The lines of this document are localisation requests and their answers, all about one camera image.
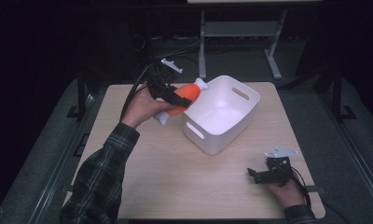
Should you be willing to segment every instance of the wooden table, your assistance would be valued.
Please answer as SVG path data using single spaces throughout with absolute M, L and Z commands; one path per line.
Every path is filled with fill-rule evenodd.
M 210 156 L 184 136 L 181 116 L 166 126 L 150 119 L 126 166 L 119 218 L 126 219 L 261 219 L 281 218 L 273 196 L 254 183 L 247 167 L 266 171 L 265 152 L 275 146 L 297 150 L 291 164 L 314 185 L 292 127 L 271 83 L 245 83 L 261 95 L 252 123 L 223 151 Z M 81 163 L 103 146 L 113 131 L 131 85 L 108 88 L 92 128 Z M 317 192 L 310 194 L 312 210 L 325 210 Z

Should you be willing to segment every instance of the plaid sleeve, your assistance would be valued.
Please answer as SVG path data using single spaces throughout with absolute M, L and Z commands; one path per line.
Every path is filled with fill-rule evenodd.
M 114 223 L 120 207 L 126 160 L 140 134 L 119 123 L 103 148 L 81 165 L 61 223 Z
M 306 205 L 295 205 L 284 209 L 286 222 L 288 224 L 318 223 L 314 213 Z

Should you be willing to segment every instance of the person's left hand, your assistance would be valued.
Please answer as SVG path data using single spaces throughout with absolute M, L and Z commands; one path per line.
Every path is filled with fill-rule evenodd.
M 159 111 L 171 108 L 173 108 L 173 106 L 169 103 L 152 98 L 149 89 L 146 87 L 146 84 L 144 84 L 134 95 L 126 110 L 125 116 L 120 122 L 135 129 Z

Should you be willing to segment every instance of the metal stand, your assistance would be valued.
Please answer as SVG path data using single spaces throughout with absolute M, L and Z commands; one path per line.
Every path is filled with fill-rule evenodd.
M 269 49 L 265 49 L 265 55 L 274 78 L 281 79 L 282 75 L 273 55 L 283 29 L 286 12 L 286 10 L 283 10 L 277 21 L 206 22 L 204 19 L 204 11 L 202 11 L 200 21 L 199 77 L 207 78 L 206 61 L 204 58 L 204 41 L 206 36 L 272 36 L 273 42 Z

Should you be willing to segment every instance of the basket handle hole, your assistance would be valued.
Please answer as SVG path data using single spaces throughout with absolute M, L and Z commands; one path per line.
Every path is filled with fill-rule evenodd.
M 244 98 L 245 100 L 250 100 L 250 97 L 245 94 L 244 92 L 240 91 L 239 89 L 236 89 L 235 87 L 232 87 L 232 91 L 235 92 L 236 94 L 238 94 L 239 96 L 241 96 L 242 98 Z
M 186 126 L 192 130 L 192 132 L 194 132 L 198 137 L 200 137 L 201 139 L 204 139 L 204 135 L 199 132 L 195 127 L 192 126 L 192 124 L 190 124 L 189 122 L 186 123 Z

